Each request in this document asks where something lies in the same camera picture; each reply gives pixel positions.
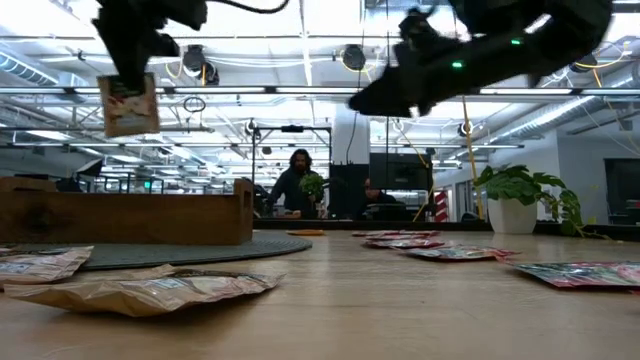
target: black robotic arm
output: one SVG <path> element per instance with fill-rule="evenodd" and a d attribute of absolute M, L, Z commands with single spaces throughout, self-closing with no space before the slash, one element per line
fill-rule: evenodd
<path fill-rule="evenodd" d="M 439 35 L 429 14 L 411 9 L 400 24 L 403 41 L 394 46 L 398 67 L 353 96 L 349 106 L 364 115 L 410 117 L 437 102 L 517 75 L 529 86 L 542 76 L 593 51 L 604 37 L 612 0 L 450 0 L 472 40 Z M 533 33 L 542 15 L 550 19 Z"/>

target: potted plant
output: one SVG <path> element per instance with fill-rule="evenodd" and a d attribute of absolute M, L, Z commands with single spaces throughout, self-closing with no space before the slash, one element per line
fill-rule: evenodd
<path fill-rule="evenodd" d="M 578 197 L 556 176 L 530 174 L 524 165 L 497 169 L 487 166 L 475 185 L 487 192 L 489 219 L 497 233 L 532 233 L 537 221 L 537 202 L 542 201 L 551 207 L 553 219 L 562 222 L 564 234 L 585 235 Z M 543 185 L 559 188 L 560 195 L 556 198 L 543 191 Z"/>

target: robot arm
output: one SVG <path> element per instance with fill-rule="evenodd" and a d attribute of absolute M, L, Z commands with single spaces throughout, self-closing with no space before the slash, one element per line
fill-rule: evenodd
<path fill-rule="evenodd" d="M 349 101 L 364 115 L 425 115 L 437 102 L 517 75 L 529 85 L 595 49 L 613 12 L 612 0 L 451 0 L 473 39 L 463 43 L 440 36 L 418 9 L 400 24 L 403 41 L 394 46 L 397 68 Z M 550 15 L 533 33 L 536 19 Z"/>
<path fill-rule="evenodd" d="M 232 0 L 97 0 L 102 6 L 93 25 L 98 29 L 122 82 L 132 90 L 144 89 L 144 72 L 152 56 L 177 57 L 180 47 L 158 30 L 173 20 L 199 31 L 207 21 L 207 1 L 242 10 L 274 14 L 289 0 L 273 9 L 256 9 Z"/>

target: cable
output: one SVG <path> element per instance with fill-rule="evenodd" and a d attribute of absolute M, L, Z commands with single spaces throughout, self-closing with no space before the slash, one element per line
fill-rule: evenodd
<path fill-rule="evenodd" d="M 362 24 L 362 41 L 360 44 L 360 47 L 362 47 L 364 49 L 364 31 L 365 31 L 365 27 L 364 24 Z M 358 87 L 357 87 L 357 91 L 360 91 L 360 86 L 361 86 L 361 82 L 362 82 L 362 72 L 358 71 Z M 353 112 L 353 126 L 351 128 L 351 138 L 349 139 L 349 145 L 347 145 L 347 154 L 345 156 L 345 161 L 347 162 L 346 165 L 349 165 L 349 152 L 351 151 L 351 145 L 353 144 L 353 138 L 356 135 L 356 124 L 358 121 L 358 112 L 354 111 Z"/>
<path fill-rule="evenodd" d="M 456 37 L 458 37 L 458 18 L 456 17 L 455 11 L 453 14 L 453 28 L 456 32 Z M 469 121 L 469 112 L 467 111 L 467 98 L 462 95 L 462 110 L 464 111 L 464 133 L 466 134 L 467 139 L 467 152 L 469 153 L 469 161 L 471 162 L 471 176 L 473 177 L 473 183 L 478 180 L 478 171 L 476 170 L 476 159 L 473 154 L 472 141 L 471 141 L 471 122 Z M 478 205 L 478 217 L 480 220 L 484 220 L 484 209 L 482 206 L 482 195 L 479 189 L 476 189 L 476 203 Z"/>
<path fill-rule="evenodd" d="M 591 119 L 591 121 L 593 121 L 594 125 L 596 125 L 598 127 L 598 129 L 600 129 L 605 135 L 607 135 L 607 137 L 609 137 L 609 139 L 611 139 L 613 142 L 615 142 L 616 144 L 620 145 L 622 148 L 628 150 L 630 153 L 632 153 L 635 156 L 640 157 L 640 153 L 635 152 L 633 149 L 628 148 L 626 145 L 624 145 L 623 143 L 619 142 L 618 140 L 616 140 L 613 136 L 611 136 L 611 134 L 609 134 L 607 131 L 605 131 L 602 126 L 596 121 L 596 119 L 593 118 L 593 116 L 591 115 L 591 113 L 589 113 L 589 111 L 587 110 L 587 108 L 585 108 L 583 105 L 580 105 L 580 107 L 582 107 L 582 109 L 584 110 L 584 112 L 587 114 L 587 117 L 589 117 L 589 119 Z"/>
<path fill-rule="evenodd" d="M 603 68 L 606 68 L 606 67 L 609 67 L 611 65 L 615 65 L 615 64 L 619 63 L 620 61 L 622 61 L 622 59 L 624 59 L 625 53 L 624 53 L 624 51 L 620 50 L 620 48 L 616 44 L 611 43 L 611 42 L 610 42 L 610 44 L 620 52 L 620 57 L 618 57 L 618 59 L 616 59 L 614 61 L 610 61 L 610 62 L 602 64 L 602 65 L 587 65 L 587 64 L 581 64 L 579 62 L 575 62 L 575 64 L 580 66 L 580 67 L 586 68 L 586 69 L 603 69 Z"/>
<path fill-rule="evenodd" d="M 220 4 L 233 6 L 235 8 L 242 9 L 242 10 L 249 11 L 249 12 L 256 13 L 256 14 L 275 14 L 277 12 L 280 12 L 282 9 L 284 9 L 289 4 L 289 0 L 284 0 L 282 2 L 282 4 L 278 5 L 277 7 L 273 8 L 273 9 L 259 9 L 259 8 L 254 8 L 254 7 L 249 6 L 249 5 L 240 4 L 240 3 L 237 3 L 237 2 L 231 1 L 231 0 L 206 0 L 206 1 L 217 2 L 217 3 L 220 3 Z"/>
<path fill-rule="evenodd" d="M 596 79 L 596 83 L 598 84 L 598 87 L 602 88 L 602 81 L 600 80 L 600 76 L 598 76 L 598 71 L 596 69 L 593 69 L 593 77 L 595 77 Z M 611 111 L 613 112 L 613 116 L 615 116 L 616 121 L 618 122 L 618 125 L 620 126 L 621 129 L 624 128 L 624 126 L 622 126 L 622 121 L 620 121 L 620 118 L 618 117 L 618 113 L 616 113 L 615 109 L 613 108 L 613 106 L 611 105 L 611 103 L 607 100 L 604 100 L 604 102 L 607 104 L 607 106 L 609 106 L 609 109 L 611 109 Z M 625 131 L 625 134 L 627 135 L 627 138 L 629 139 L 629 142 L 631 143 L 631 145 L 633 145 L 633 147 L 636 149 L 636 151 L 631 151 L 632 153 L 638 155 L 638 153 L 640 153 L 640 146 L 638 146 L 638 144 L 636 144 L 635 141 L 633 141 L 633 136 L 631 136 L 631 132 L 629 131 Z"/>
<path fill-rule="evenodd" d="M 404 130 L 402 130 L 400 126 L 398 126 L 397 130 L 400 131 L 404 139 L 407 140 L 407 142 L 409 143 L 409 146 L 413 150 L 415 150 L 416 154 L 418 154 L 418 158 L 420 158 L 420 161 L 422 162 L 422 165 L 424 165 L 427 171 L 429 171 L 429 164 L 424 160 L 424 158 L 422 157 L 422 154 L 420 154 L 420 150 L 418 150 L 418 148 L 413 146 L 413 143 L 411 142 L 411 140 L 409 140 L 409 137 L 407 137 L 407 134 L 405 134 Z M 418 210 L 418 213 L 416 214 L 416 216 L 413 217 L 413 220 L 412 220 L 413 222 L 416 222 L 418 220 L 418 217 L 420 216 L 420 214 L 422 214 L 422 210 L 424 210 L 425 206 L 429 204 L 429 199 L 431 198 L 431 195 L 433 195 L 433 191 L 435 190 L 435 188 L 436 188 L 436 181 L 433 176 L 433 169 L 432 169 L 431 170 L 431 189 L 429 189 L 429 191 L 427 192 L 427 197 L 425 198 L 424 203 L 420 207 L 420 210 Z"/>

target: metal frame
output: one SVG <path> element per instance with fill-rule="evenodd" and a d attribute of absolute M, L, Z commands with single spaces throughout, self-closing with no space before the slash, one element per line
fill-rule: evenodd
<path fill-rule="evenodd" d="M 324 86 L 216 86 L 216 87 L 157 87 L 158 95 L 353 95 L 359 92 L 358 87 L 324 87 Z M 77 96 L 100 95 L 97 87 L 0 87 L 0 95 L 52 95 Z M 635 96 L 640 89 L 628 88 L 498 88 L 486 87 L 475 89 L 464 94 L 467 96 L 542 96 L 556 98 L 558 96 Z"/>

